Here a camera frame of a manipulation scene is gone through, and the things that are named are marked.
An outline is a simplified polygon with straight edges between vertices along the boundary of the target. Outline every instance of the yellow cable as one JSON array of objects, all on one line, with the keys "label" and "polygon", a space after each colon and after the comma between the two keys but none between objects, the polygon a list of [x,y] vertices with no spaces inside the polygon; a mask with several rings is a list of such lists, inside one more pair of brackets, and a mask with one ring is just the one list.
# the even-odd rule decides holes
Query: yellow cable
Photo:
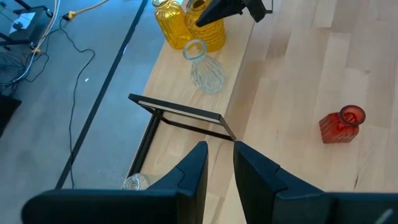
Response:
[{"label": "yellow cable", "polygon": [[75,15],[80,14],[80,13],[85,12],[85,11],[88,11],[88,10],[90,10],[90,9],[94,9],[95,7],[98,7],[98,6],[100,6],[100,5],[104,4],[104,3],[106,3],[107,1],[109,1],[109,0],[104,0],[104,1],[101,1],[101,2],[99,2],[99,3],[97,3],[97,4],[95,4],[94,6],[90,6],[90,7],[87,7],[87,8],[85,8],[85,9],[76,11],[76,12],[75,12]]}]

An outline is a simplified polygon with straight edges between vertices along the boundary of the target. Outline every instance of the black strip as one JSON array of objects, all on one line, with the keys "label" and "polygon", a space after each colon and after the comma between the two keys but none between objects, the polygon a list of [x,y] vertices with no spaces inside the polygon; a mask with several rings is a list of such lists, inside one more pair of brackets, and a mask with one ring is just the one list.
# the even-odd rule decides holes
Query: black strip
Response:
[{"label": "black strip", "polygon": [[185,118],[192,118],[192,119],[197,119],[199,121],[209,122],[209,123],[215,124],[215,125],[221,125],[221,123],[217,123],[217,122],[214,122],[214,121],[209,121],[209,120],[206,120],[206,119],[203,119],[203,118],[197,118],[197,117],[194,117],[194,116],[189,116],[189,115],[186,115],[186,114],[181,114],[181,113],[174,112],[174,111],[169,111],[169,110],[165,110],[165,109],[157,109],[157,108],[153,108],[153,107],[150,107],[150,106],[147,106],[147,105],[141,105],[141,104],[138,104],[138,105],[141,106],[142,108],[144,108],[145,110],[149,111],[151,114],[154,114],[154,112],[153,112],[154,110],[162,110],[164,112],[176,114],[176,115],[179,115],[179,116],[183,116]]},{"label": "black strip", "polygon": [[202,129],[202,128],[193,127],[193,126],[190,126],[190,125],[187,125],[187,124],[182,124],[182,123],[178,123],[178,122],[175,122],[175,121],[169,121],[169,122],[167,122],[167,124],[173,125],[173,126],[176,126],[176,127],[179,127],[179,128],[191,130],[191,131],[196,131],[196,132],[202,133],[202,134],[207,134],[207,135],[210,135],[210,136],[213,136],[213,137],[216,137],[216,138],[225,139],[225,140],[229,140],[229,141],[234,141],[228,135],[220,134],[220,133],[217,133],[217,132],[214,132],[214,131],[205,130],[205,129]]},{"label": "black strip", "polygon": [[134,161],[132,162],[132,165],[131,165],[131,168],[129,170],[127,177],[141,171],[141,168],[145,162],[145,158],[147,157],[150,145],[152,144],[152,140],[155,137],[159,123],[160,123],[160,119],[158,117],[152,115],[152,117],[150,118],[150,121],[148,123],[148,127],[145,131],[145,134],[142,137],[142,141],[138,147],[137,154],[134,157]]},{"label": "black strip", "polygon": [[168,101],[163,101],[163,100],[158,100],[158,99],[153,99],[153,98],[149,98],[146,96],[140,96],[140,95],[135,95],[135,94],[130,94],[129,95],[129,99],[134,101],[135,103],[137,103],[140,106],[146,106],[146,105],[142,105],[139,102],[140,101],[144,101],[146,103],[150,103],[153,105],[158,105],[158,106],[163,106],[166,108],[171,108],[171,109],[175,109],[177,111],[184,111],[190,114],[195,114],[195,115],[199,115],[199,116],[203,116],[206,118],[211,118],[211,119],[215,119],[217,121],[220,120],[220,114],[218,113],[214,113],[211,111],[205,111],[205,110],[201,110],[198,108],[193,108],[190,106],[184,106],[184,105],[180,105],[180,104],[176,104],[176,103],[171,103]]},{"label": "black strip", "polygon": [[[165,118],[163,116],[163,113],[166,110],[163,110],[163,109],[152,109],[152,108],[148,108],[148,107],[146,107],[144,105],[140,105],[140,106],[142,108],[144,108],[145,110],[147,110],[148,112],[150,112],[153,116],[158,117],[160,120],[162,120],[166,124],[173,125],[173,126],[176,126],[176,127],[179,127],[179,128],[184,128],[184,129],[187,129],[187,130],[190,130],[190,131],[196,131],[198,133],[207,134],[207,135],[210,135],[210,136],[214,136],[214,137],[225,139],[225,140],[229,140],[229,141],[234,141],[236,139],[235,135],[232,133],[232,131],[230,130],[228,125],[225,123],[225,121],[224,121],[222,116],[220,116],[220,118],[224,121],[224,126],[223,127],[225,128],[225,130],[226,130],[226,132],[228,134],[232,134],[231,136],[228,136],[226,134],[217,133],[217,132],[214,132],[214,131],[205,130],[205,129],[202,129],[202,128],[197,128],[197,127],[190,126],[190,125],[187,125],[187,124],[178,123],[176,121],[171,121],[171,120],[169,120],[169,119],[167,119],[167,118]],[[188,116],[188,117],[189,118],[193,118],[193,119],[197,119],[197,120],[201,120],[201,119],[193,117],[193,116]]]},{"label": "black strip", "polygon": [[88,132],[93,120],[94,120],[95,114],[97,113],[98,108],[100,107],[100,104],[101,104],[101,102],[102,102],[102,100],[104,98],[106,90],[108,89],[109,84],[111,83],[111,80],[113,78],[113,75],[114,75],[114,73],[115,73],[115,71],[116,71],[116,69],[117,69],[117,67],[118,67],[118,65],[119,65],[119,63],[120,63],[120,61],[121,61],[121,59],[123,57],[124,49],[126,48],[127,44],[129,43],[129,41],[130,41],[134,31],[135,31],[136,26],[137,26],[137,24],[139,22],[139,19],[142,16],[142,13],[144,12],[144,9],[145,9],[145,6],[147,5],[147,3],[148,3],[148,0],[142,0],[141,5],[139,6],[137,14],[134,17],[134,20],[132,21],[132,24],[131,24],[131,26],[130,26],[127,34],[126,34],[126,37],[124,38],[124,41],[123,41],[122,45],[120,46],[119,52],[118,52],[116,58],[113,61],[112,67],[109,70],[108,75],[106,76],[105,82],[102,85],[101,90],[98,93],[97,99],[95,99],[94,105],[91,108],[91,111],[90,111],[90,113],[89,113],[89,115],[87,117],[87,120],[85,122],[85,125],[83,126],[83,129],[80,132],[80,135],[79,135],[79,138],[76,141],[75,147],[73,147],[72,154],[69,156],[69,159],[68,159],[67,163],[65,164],[65,167],[63,168],[63,171],[61,173],[60,178],[58,179],[58,182],[57,182],[57,185],[55,186],[55,189],[61,189],[63,184],[65,183],[67,177],[68,177],[70,168],[73,165],[73,162],[75,161],[77,154],[79,153],[81,145],[83,144],[83,141],[86,138],[87,132]]}]

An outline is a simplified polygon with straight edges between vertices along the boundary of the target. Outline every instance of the small glass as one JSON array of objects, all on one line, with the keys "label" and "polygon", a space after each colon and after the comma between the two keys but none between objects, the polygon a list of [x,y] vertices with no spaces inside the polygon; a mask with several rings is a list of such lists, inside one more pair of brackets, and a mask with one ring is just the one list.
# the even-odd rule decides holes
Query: small glass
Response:
[{"label": "small glass", "polygon": [[147,189],[151,183],[149,182],[149,178],[144,174],[133,174],[128,177],[123,184],[124,190],[145,190]]},{"label": "small glass", "polygon": [[365,118],[365,111],[355,105],[328,114],[319,121],[323,143],[351,142],[359,133],[359,125]]},{"label": "small glass", "polygon": [[206,93],[216,93],[224,85],[223,66],[215,58],[206,54],[206,44],[200,39],[189,41],[183,56],[192,62],[191,77],[195,86]]}]

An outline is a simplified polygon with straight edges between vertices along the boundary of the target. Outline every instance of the wooden surface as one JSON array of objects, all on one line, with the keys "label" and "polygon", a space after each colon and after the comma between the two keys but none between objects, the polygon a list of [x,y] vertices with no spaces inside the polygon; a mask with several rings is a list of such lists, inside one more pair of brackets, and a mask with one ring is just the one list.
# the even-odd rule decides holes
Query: wooden surface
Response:
[{"label": "wooden surface", "polygon": [[[247,100],[230,102],[244,108],[228,113],[241,139],[322,190],[398,192],[397,11],[396,0],[275,0],[240,71]],[[347,104],[367,114],[359,135],[324,145],[318,121]],[[165,174],[201,140],[209,145],[204,223],[245,223],[231,142],[161,123],[142,172]]]},{"label": "wooden surface", "polygon": [[246,9],[242,16],[231,16],[224,20],[226,42],[221,50],[210,54],[224,67],[226,78],[220,92],[207,94],[195,88],[190,76],[192,63],[183,57],[181,50],[174,50],[165,43],[143,95],[224,116],[253,25],[254,21]]}]

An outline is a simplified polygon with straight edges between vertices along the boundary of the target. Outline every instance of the black equipment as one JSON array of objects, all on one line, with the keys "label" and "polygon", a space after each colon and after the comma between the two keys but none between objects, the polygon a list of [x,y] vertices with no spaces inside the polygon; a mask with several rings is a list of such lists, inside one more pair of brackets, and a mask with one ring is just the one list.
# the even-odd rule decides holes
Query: black equipment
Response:
[{"label": "black equipment", "polygon": [[324,192],[243,142],[234,145],[234,171],[248,224],[398,223],[398,194]]},{"label": "black equipment", "polygon": [[261,0],[212,0],[210,5],[197,20],[196,25],[202,27],[228,16],[235,14],[241,15],[245,7],[248,8],[254,21],[260,22],[266,14],[273,12],[274,2],[272,0],[271,10],[267,10]]},{"label": "black equipment", "polygon": [[0,46],[10,50],[9,45],[30,44],[32,48],[39,44],[39,41],[50,23],[53,13],[45,6],[31,7],[23,0],[15,0],[23,9],[14,10],[21,21],[14,21],[10,26],[13,28],[10,34],[0,32]]},{"label": "black equipment", "polygon": [[50,190],[22,209],[25,224],[202,223],[208,150],[199,142],[147,190]]},{"label": "black equipment", "polygon": [[[202,223],[207,161],[202,141],[147,190],[51,190],[25,204],[22,221]],[[247,224],[398,223],[398,194],[324,192],[239,141],[233,161]]]}]

